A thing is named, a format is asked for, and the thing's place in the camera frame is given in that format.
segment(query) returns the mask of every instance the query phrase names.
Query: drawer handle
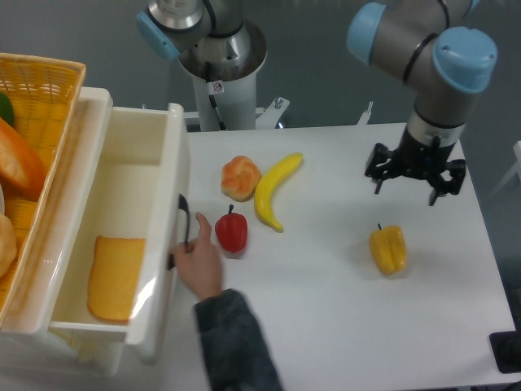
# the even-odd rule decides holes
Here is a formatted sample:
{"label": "drawer handle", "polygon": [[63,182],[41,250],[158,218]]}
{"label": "drawer handle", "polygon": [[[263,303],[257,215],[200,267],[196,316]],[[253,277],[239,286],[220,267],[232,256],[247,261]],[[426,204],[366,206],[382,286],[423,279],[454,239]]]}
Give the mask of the drawer handle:
{"label": "drawer handle", "polygon": [[[183,194],[179,194],[179,204],[177,206],[180,210],[184,210],[186,213],[186,232],[185,232],[185,246],[188,247],[188,236],[190,236],[190,210],[188,208],[188,201]],[[169,254],[167,261],[167,270],[171,270],[175,267],[176,262],[173,258],[173,254]]]}

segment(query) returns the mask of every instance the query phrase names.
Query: human hand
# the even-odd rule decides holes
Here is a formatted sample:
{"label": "human hand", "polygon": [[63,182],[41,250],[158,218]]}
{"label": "human hand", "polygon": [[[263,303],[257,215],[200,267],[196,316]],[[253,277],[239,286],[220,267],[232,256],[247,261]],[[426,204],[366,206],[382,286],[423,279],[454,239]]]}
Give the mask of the human hand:
{"label": "human hand", "polygon": [[219,248],[212,244],[212,226],[197,212],[199,237],[188,246],[180,243],[173,250],[177,272],[182,282],[202,301],[222,292],[222,262]]}

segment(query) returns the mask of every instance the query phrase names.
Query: yellow bell pepper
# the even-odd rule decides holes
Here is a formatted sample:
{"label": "yellow bell pepper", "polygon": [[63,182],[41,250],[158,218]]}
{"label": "yellow bell pepper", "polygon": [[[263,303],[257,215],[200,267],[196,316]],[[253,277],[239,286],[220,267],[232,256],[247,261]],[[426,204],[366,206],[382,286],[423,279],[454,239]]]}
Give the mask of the yellow bell pepper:
{"label": "yellow bell pepper", "polygon": [[391,275],[407,266],[407,249],[399,226],[382,227],[369,238],[369,246],[376,266],[385,275]]}

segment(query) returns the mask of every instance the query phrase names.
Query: human arm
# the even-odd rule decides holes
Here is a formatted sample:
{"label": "human arm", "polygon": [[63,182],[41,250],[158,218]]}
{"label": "human arm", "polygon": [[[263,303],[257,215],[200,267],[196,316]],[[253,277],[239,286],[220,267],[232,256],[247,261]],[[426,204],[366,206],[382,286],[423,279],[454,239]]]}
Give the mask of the human arm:
{"label": "human arm", "polygon": [[222,291],[219,249],[198,213],[199,237],[174,253],[181,280],[201,300],[195,305],[204,363],[213,391],[279,391],[282,386],[256,318],[241,293]]}

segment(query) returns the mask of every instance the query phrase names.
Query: fake food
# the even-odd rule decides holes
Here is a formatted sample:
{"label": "fake food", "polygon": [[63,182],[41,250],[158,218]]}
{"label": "fake food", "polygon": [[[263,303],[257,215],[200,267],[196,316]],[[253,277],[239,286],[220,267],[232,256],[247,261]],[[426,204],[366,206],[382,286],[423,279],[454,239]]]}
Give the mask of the fake food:
{"label": "fake food", "polygon": [[9,97],[0,91],[0,118],[10,126],[15,125],[15,112]]}
{"label": "fake food", "polygon": [[271,200],[274,192],[284,180],[299,168],[304,155],[291,153],[284,157],[260,179],[255,190],[255,211],[257,217],[267,226],[271,226],[277,232],[283,232],[284,227],[274,216],[271,208]]}
{"label": "fake food", "polygon": [[385,275],[391,275],[407,266],[407,249],[404,235],[399,226],[382,227],[369,238],[369,246],[374,262]]}
{"label": "fake food", "polygon": [[110,322],[129,321],[145,242],[145,239],[96,238],[87,301],[94,316]]}
{"label": "fake food", "polygon": [[35,201],[42,192],[46,175],[36,151],[0,118],[0,179]]}
{"label": "fake food", "polygon": [[221,190],[238,202],[248,200],[261,179],[261,171],[246,156],[236,156],[221,171]]}
{"label": "fake food", "polygon": [[9,270],[17,253],[15,228],[11,220],[0,213],[0,277]]}
{"label": "fake food", "polygon": [[233,210],[234,206],[230,205],[228,213],[215,224],[215,233],[223,249],[238,253],[246,248],[247,221],[242,214],[234,213]]}

